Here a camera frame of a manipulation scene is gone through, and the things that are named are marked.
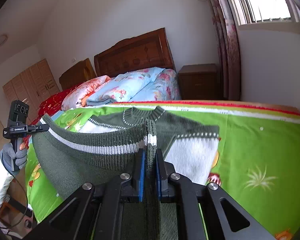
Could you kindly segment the left gloved hand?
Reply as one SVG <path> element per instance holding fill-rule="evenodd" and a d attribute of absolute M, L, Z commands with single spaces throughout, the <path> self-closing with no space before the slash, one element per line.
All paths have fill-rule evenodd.
<path fill-rule="evenodd" d="M 16 176 L 27 163 L 27 148 L 22 138 L 18 139 L 18 150 L 14 151 L 11 142 L 6 143 L 0 151 L 0 160 L 4 168 Z"/>

